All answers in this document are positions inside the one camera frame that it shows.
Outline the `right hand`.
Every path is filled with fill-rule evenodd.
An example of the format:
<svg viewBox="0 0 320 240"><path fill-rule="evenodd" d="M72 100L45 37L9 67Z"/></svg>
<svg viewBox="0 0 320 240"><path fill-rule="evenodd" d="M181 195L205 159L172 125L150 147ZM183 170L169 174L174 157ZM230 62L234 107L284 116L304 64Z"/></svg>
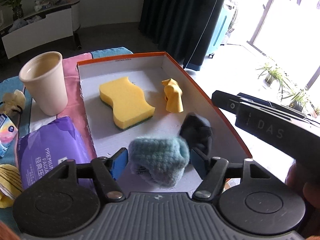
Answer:
<svg viewBox="0 0 320 240"><path fill-rule="evenodd" d="M307 169L294 160L285 184L306 203L306 212L298 233L305 239L319 239L319 180L315 182Z"/></svg>

